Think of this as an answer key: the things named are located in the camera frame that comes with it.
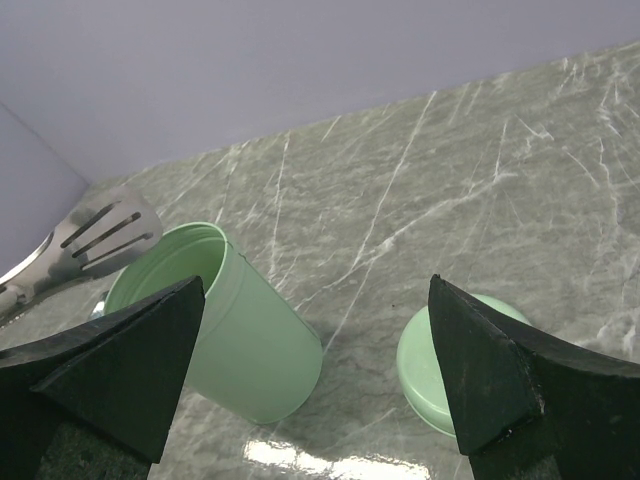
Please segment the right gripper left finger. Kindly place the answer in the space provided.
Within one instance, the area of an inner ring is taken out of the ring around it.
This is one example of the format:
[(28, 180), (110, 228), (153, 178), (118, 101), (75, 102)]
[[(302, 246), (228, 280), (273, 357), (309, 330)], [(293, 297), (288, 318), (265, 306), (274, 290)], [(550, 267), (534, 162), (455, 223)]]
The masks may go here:
[(191, 276), (1, 353), (4, 479), (145, 479), (160, 462), (205, 306)]

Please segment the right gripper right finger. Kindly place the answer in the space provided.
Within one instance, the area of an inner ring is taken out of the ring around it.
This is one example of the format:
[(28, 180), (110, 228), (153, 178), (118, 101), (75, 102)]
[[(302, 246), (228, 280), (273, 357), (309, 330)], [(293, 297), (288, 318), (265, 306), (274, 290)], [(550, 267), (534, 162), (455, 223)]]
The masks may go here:
[(474, 478), (638, 478), (638, 364), (520, 322), (438, 275), (428, 310)]

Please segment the steel slotted tongs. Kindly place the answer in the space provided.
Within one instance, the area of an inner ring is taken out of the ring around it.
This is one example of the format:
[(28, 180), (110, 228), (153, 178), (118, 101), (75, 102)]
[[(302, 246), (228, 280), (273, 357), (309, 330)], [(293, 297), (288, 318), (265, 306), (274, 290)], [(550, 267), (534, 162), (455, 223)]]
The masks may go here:
[(1, 324), (61, 291), (124, 268), (153, 248), (162, 235), (154, 207), (127, 187), (81, 201), (31, 254), (1, 277)]

